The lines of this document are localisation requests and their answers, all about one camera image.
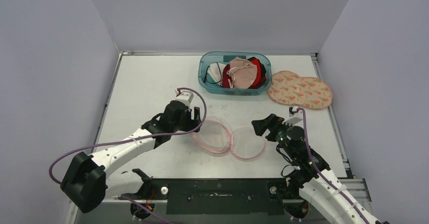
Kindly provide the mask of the floral mesh laundry bag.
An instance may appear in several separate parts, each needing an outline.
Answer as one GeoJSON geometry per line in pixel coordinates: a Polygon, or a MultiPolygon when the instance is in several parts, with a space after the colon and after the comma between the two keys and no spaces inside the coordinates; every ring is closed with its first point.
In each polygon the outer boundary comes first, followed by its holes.
{"type": "Polygon", "coordinates": [[[330,87],[321,79],[301,77],[286,70],[272,75],[268,95],[275,103],[313,110],[325,109],[333,100],[330,87]]]}

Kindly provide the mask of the pink round mesh laundry bag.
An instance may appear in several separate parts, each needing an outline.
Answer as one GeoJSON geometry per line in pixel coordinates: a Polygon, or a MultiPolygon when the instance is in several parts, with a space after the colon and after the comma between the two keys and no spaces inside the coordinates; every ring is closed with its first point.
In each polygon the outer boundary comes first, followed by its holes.
{"type": "Polygon", "coordinates": [[[191,133],[194,142],[213,154],[230,151],[236,158],[250,160],[259,157],[266,147],[266,141],[255,135],[251,127],[233,129],[221,118],[209,116],[199,132],[191,133]]]}

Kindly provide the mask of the beige pink bra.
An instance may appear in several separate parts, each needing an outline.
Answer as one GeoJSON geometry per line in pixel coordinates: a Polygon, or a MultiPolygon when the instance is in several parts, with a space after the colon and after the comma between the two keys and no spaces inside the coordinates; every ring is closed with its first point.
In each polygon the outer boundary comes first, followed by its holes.
{"type": "Polygon", "coordinates": [[[229,62],[229,75],[234,82],[233,88],[247,89],[253,85],[258,75],[258,68],[247,59],[236,57],[229,62]]]}

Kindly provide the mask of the teal plastic bin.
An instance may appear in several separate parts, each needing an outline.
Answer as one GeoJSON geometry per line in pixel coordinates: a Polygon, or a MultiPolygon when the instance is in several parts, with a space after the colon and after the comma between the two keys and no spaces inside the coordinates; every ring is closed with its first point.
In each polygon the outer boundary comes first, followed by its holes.
{"type": "Polygon", "coordinates": [[[200,59],[198,81],[209,93],[255,96],[269,89],[269,59],[259,53],[209,52],[200,59]]]}

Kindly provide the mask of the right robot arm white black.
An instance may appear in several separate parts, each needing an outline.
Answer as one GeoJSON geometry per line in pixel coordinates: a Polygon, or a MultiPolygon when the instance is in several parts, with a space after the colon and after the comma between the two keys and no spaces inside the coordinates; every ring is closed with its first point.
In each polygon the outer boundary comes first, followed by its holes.
{"type": "Polygon", "coordinates": [[[292,198],[302,198],[329,223],[381,223],[348,191],[323,157],[309,145],[307,121],[302,108],[284,119],[270,114],[251,122],[257,136],[277,143],[280,154],[294,170],[285,176],[286,191],[292,198]]]}

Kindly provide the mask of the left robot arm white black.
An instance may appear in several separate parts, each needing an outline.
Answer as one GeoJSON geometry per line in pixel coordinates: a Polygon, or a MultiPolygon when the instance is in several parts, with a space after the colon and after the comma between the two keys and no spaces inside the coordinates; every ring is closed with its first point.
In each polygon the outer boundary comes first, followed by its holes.
{"type": "Polygon", "coordinates": [[[199,107],[189,102],[172,100],[162,113],[145,122],[124,141],[104,150],[76,154],[60,184],[61,190],[83,213],[98,207],[105,198],[135,195],[145,199],[150,195],[152,179],[142,170],[114,172],[139,155],[152,151],[172,136],[199,131],[205,117],[199,107]]]}

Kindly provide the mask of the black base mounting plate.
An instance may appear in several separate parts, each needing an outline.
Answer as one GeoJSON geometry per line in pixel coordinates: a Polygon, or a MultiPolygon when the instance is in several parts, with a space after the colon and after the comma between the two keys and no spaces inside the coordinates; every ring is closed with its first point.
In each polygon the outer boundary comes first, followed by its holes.
{"type": "Polygon", "coordinates": [[[283,215],[287,210],[303,217],[309,212],[308,202],[283,178],[155,178],[126,196],[148,204],[164,201],[167,214],[283,215]]]}

